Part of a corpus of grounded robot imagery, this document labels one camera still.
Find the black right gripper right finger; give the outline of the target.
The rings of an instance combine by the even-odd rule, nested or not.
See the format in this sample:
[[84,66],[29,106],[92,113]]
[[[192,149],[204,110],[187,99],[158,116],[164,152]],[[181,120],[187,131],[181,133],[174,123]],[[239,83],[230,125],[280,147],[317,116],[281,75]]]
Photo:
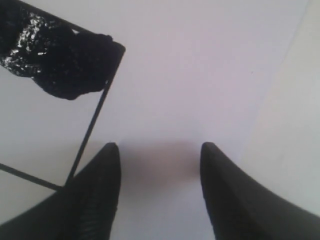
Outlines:
[[318,240],[320,218],[281,198],[214,143],[200,151],[200,182],[217,240]]

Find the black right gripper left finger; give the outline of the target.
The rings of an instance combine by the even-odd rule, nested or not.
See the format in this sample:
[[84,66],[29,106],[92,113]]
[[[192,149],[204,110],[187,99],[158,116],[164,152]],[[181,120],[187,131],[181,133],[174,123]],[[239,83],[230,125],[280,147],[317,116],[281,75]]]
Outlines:
[[119,148],[107,143],[64,187],[1,224],[2,240],[108,240],[121,187]]

